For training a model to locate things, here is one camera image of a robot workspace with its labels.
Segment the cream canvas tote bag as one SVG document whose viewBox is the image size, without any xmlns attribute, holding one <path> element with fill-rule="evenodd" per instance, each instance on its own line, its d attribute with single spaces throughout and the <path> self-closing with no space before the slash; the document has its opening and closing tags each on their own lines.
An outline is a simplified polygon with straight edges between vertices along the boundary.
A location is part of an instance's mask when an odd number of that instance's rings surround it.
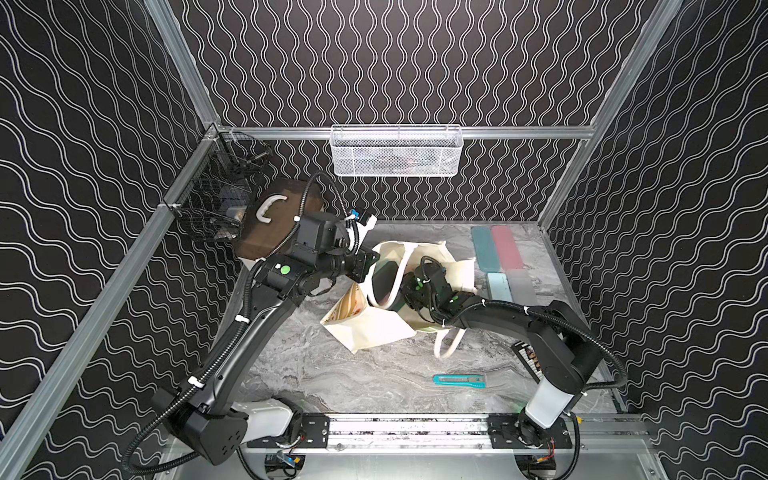
<svg viewBox="0 0 768 480">
<path fill-rule="evenodd" d="M 419 243 L 386 241 L 373 251 L 380 255 L 369 269 L 366 280 L 354 283 L 322 318 L 321 325 L 351 353 L 411 338 L 418 333 L 435 335 L 433 354 L 438 359 L 450 357 L 460 345 L 464 331 L 458 330 L 449 347 L 443 346 L 451 328 L 427 320 L 427 309 L 407 306 L 401 288 L 405 276 L 413 273 L 424 256 L 436 259 L 446 269 L 446 279 L 453 289 L 474 293 L 475 260 L 457 260 L 444 241 Z"/>
</svg>

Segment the teal translucent pencil case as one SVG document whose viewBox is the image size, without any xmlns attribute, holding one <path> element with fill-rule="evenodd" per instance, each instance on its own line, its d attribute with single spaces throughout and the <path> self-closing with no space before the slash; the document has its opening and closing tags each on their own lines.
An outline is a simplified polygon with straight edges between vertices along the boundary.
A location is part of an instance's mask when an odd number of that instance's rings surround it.
<svg viewBox="0 0 768 480">
<path fill-rule="evenodd" d="M 485 273 L 498 273 L 502 270 L 491 229 L 484 226 L 471 228 L 472 242 L 479 269 Z"/>
</svg>

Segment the pink pencil case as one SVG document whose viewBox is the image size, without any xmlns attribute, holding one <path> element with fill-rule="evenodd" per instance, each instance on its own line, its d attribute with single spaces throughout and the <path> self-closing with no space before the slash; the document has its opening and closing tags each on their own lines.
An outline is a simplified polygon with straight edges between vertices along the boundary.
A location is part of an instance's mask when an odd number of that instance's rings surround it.
<svg viewBox="0 0 768 480">
<path fill-rule="evenodd" d="M 524 270 L 525 263 L 516 243 L 514 233 L 509 226 L 493 226 L 491 235 L 494 241 L 500 266 L 504 271 Z"/>
</svg>

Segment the translucent clear pencil case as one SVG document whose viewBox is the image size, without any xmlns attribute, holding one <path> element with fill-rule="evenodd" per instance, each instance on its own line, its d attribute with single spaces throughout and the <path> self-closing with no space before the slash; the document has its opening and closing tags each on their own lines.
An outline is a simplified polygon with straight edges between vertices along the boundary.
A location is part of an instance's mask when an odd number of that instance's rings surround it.
<svg viewBox="0 0 768 480">
<path fill-rule="evenodd" d="M 513 301 L 520 305 L 538 305 L 533 280 L 526 269 L 506 271 L 506 277 Z"/>
</svg>

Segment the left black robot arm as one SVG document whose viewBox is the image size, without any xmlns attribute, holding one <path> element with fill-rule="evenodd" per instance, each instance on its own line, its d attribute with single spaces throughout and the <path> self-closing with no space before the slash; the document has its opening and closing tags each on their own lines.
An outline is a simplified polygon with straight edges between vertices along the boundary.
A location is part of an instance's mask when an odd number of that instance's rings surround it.
<svg viewBox="0 0 768 480">
<path fill-rule="evenodd" d="M 340 215 L 308 210 L 311 187 L 320 178 L 331 177 L 315 173 L 307 180 L 291 230 L 249 270 L 241 310 L 205 363 L 175 392 L 156 392 L 156 417 L 121 457 L 127 475 L 154 475 L 196 458 L 219 465 L 238 453 L 250 441 L 247 430 L 256 419 L 236 408 L 233 395 L 271 337 L 306 298 L 322 294 L 322 280 L 345 276 L 361 283 L 379 259 L 362 245 L 376 224 L 370 210 L 354 207 Z M 138 447 L 159 427 L 189 447 L 189 453 L 157 465 L 134 463 Z"/>
</svg>

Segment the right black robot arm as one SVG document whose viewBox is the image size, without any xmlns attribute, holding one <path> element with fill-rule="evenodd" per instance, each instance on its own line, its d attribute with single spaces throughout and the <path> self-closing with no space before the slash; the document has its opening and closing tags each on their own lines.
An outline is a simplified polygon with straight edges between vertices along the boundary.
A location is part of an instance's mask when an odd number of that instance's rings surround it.
<svg viewBox="0 0 768 480">
<path fill-rule="evenodd" d="M 592 390 L 627 384 L 625 365 L 566 303 L 527 306 L 454 289 L 446 269 L 427 257 L 404 275 L 399 292 L 416 311 L 442 326 L 486 330 L 527 344 L 538 361 L 537 389 L 518 417 L 524 432 L 550 429 Z"/>
</svg>

